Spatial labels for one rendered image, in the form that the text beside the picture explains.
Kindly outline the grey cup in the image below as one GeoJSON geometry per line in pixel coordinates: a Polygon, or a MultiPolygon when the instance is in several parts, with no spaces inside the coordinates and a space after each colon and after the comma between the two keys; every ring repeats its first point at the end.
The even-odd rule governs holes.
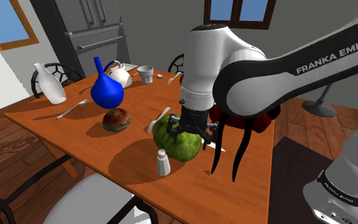
{"type": "Polygon", "coordinates": [[[141,77],[144,84],[150,84],[153,82],[153,66],[139,66],[137,68],[137,74],[141,77]]]}

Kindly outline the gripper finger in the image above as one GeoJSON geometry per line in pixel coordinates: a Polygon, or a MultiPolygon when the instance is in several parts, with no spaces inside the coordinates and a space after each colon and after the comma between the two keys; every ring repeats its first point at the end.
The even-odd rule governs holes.
{"type": "Polygon", "coordinates": [[[177,143],[177,136],[182,133],[182,130],[181,130],[180,124],[179,124],[180,119],[181,119],[180,117],[177,117],[174,114],[170,114],[169,120],[167,123],[166,131],[170,137],[174,138],[174,144],[177,143]]]}
{"type": "Polygon", "coordinates": [[[197,127],[196,130],[198,131],[198,139],[199,143],[203,144],[210,144],[215,143],[217,141],[217,134],[218,134],[218,124],[219,122],[208,122],[206,126],[197,127]]]}

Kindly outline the white bottle vase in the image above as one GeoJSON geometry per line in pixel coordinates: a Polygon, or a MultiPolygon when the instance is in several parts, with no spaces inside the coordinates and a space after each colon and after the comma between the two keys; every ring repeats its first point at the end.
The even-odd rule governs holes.
{"type": "Polygon", "coordinates": [[[59,80],[46,70],[42,62],[35,63],[34,67],[38,72],[39,87],[46,98],[52,104],[60,104],[64,102],[67,97],[59,80]]]}

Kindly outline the silver fork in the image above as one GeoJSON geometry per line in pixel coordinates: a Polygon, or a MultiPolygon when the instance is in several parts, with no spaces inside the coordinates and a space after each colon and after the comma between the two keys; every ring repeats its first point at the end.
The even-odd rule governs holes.
{"type": "Polygon", "coordinates": [[[149,124],[149,127],[147,129],[147,134],[150,134],[152,132],[152,128],[154,126],[154,124],[160,119],[162,118],[168,111],[170,110],[170,107],[166,107],[163,112],[161,113],[161,115],[156,119],[156,120],[153,120],[150,124],[149,124]]]}
{"type": "Polygon", "coordinates": [[[177,72],[176,75],[173,78],[170,78],[167,82],[167,85],[170,85],[172,83],[172,81],[178,77],[180,74],[182,74],[182,72],[177,72]]]}

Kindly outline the green cabbage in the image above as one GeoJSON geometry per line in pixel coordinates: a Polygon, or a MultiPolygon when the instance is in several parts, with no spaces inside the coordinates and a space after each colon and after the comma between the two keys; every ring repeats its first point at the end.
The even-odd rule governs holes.
{"type": "Polygon", "coordinates": [[[190,161],[198,154],[202,138],[198,134],[183,132],[177,135],[175,143],[172,134],[167,132],[169,116],[163,116],[153,125],[152,134],[155,144],[159,149],[164,149],[169,158],[180,162],[190,161]]]}

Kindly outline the wooden dining table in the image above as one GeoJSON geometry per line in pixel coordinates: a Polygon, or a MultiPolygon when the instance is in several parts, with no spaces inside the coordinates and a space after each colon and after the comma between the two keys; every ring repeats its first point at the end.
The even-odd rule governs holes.
{"type": "Polygon", "coordinates": [[[214,150],[207,148],[189,162],[171,160],[167,176],[157,173],[157,147],[147,129],[166,108],[179,113],[180,83],[175,75],[155,77],[144,84],[134,75],[121,108],[130,125],[121,132],[103,128],[106,110],[94,103],[90,91],[96,75],[65,87],[67,99],[53,105],[41,97],[6,116],[32,132],[57,157],[68,154],[126,188],[175,219],[187,224],[267,224],[273,126],[253,133],[235,181],[232,167],[243,131],[226,127],[223,152],[211,173],[214,150]],[[62,118],[63,112],[88,99],[62,118]]]}

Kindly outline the dark robot stand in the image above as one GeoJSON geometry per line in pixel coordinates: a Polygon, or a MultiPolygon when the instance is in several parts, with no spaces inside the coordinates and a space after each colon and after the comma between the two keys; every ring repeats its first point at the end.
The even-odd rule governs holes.
{"type": "Polygon", "coordinates": [[[273,148],[268,224],[324,224],[306,203],[303,187],[332,162],[283,137],[273,148]]]}

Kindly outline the brown bread bun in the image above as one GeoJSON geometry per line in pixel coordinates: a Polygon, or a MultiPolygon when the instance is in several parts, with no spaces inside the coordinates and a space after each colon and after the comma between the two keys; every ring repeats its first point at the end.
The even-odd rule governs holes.
{"type": "Polygon", "coordinates": [[[130,125],[130,115],[124,109],[114,108],[104,115],[102,124],[108,131],[119,132],[130,125]]]}

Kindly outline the black chair with white seat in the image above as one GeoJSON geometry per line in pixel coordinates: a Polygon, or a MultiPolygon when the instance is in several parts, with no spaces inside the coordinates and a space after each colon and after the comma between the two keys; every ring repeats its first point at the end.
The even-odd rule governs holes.
{"type": "Polygon", "coordinates": [[[159,224],[155,210],[100,174],[72,187],[43,224],[159,224]]]}

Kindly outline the black metal chair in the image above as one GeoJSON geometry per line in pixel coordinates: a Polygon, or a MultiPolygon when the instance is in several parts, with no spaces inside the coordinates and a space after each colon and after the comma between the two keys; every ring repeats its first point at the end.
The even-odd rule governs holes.
{"type": "MultiPolygon", "coordinates": [[[[74,68],[67,65],[63,65],[58,62],[47,63],[45,64],[45,68],[47,68],[47,71],[49,71],[59,80],[63,87],[66,87],[74,82],[85,78],[83,74],[77,72],[77,70],[75,70],[74,68]]],[[[31,78],[31,89],[34,94],[34,97],[37,99],[39,99],[40,96],[43,95],[42,92],[37,91],[38,83],[38,71],[35,70],[31,78]]]]}
{"type": "Polygon", "coordinates": [[[169,73],[183,73],[184,69],[184,54],[178,55],[169,65],[168,72],[169,73]]]}

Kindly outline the grey refrigerator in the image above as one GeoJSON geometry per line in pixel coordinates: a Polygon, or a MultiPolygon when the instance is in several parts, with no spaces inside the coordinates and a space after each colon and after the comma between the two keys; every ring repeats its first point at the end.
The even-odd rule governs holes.
{"type": "Polygon", "coordinates": [[[118,0],[30,0],[59,62],[84,76],[113,60],[130,63],[118,0]]]}

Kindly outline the dark wood framed window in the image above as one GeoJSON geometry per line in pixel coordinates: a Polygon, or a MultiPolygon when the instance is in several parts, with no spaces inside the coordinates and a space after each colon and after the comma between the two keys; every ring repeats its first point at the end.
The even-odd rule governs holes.
{"type": "Polygon", "coordinates": [[[277,0],[205,0],[204,24],[268,30],[277,0]]]}

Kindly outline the white salt shaker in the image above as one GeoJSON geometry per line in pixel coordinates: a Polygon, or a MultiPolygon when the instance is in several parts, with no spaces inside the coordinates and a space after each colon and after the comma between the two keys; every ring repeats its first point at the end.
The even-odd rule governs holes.
{"type": "Polygon", "coordinates": [[[164,149],[158,150],[157,155],[157,172],[161,176],[167,176],[170,173],[169,158],[164,149]]]}

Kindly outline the blue round vase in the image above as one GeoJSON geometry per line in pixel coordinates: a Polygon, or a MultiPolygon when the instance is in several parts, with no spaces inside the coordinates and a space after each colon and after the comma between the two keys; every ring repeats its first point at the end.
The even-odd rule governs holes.
{"type": "Polygon", "coordinates": [[[105,74],[99,57],[93,59],[98,71],[98,78],[90,91],[92,99],[104,109],[117,108],[123,100],[123,87],[105,74]]]}

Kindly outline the grey floor lamp stand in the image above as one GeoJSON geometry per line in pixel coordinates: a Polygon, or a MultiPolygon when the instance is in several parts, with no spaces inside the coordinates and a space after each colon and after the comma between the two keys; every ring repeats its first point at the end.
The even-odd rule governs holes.
{"type": "Polygon", "coordinates": [[[324,103],[326,94],[329,92],[331,84],[327,85],[324,89],[322,95],[318,98],[317,101],[305,101],[302,104],[302,107],[307,112],[320,116],[320,117],[334,117],[336,116],[336,110],[324,103]]]}

